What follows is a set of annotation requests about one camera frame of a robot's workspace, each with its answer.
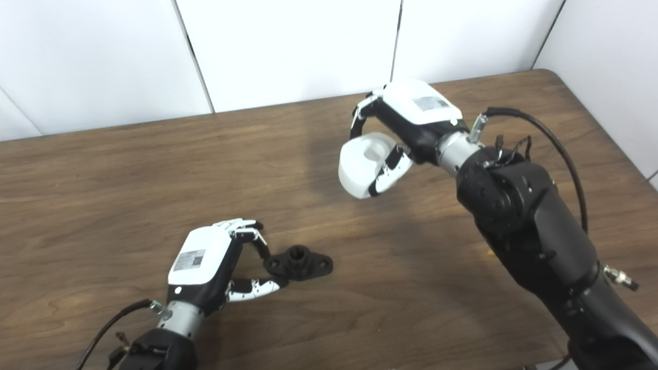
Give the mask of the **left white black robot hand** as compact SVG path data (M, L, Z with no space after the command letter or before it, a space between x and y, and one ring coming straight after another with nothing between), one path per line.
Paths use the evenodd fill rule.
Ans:
M222 220L189 232L169 271L167 304L184 302L209 316L228 302L265 297L286 288L288 279L235 279L244 244L253 244L262 260L270 257L263 225L254 219Z

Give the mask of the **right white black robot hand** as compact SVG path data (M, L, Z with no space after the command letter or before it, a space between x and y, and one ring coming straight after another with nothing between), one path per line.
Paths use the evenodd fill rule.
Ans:
M355 107L339 155L339 180L350 195L366 199L393 187L415 164L456 177L479 150L467 137L462 112L429 84L391 82Z

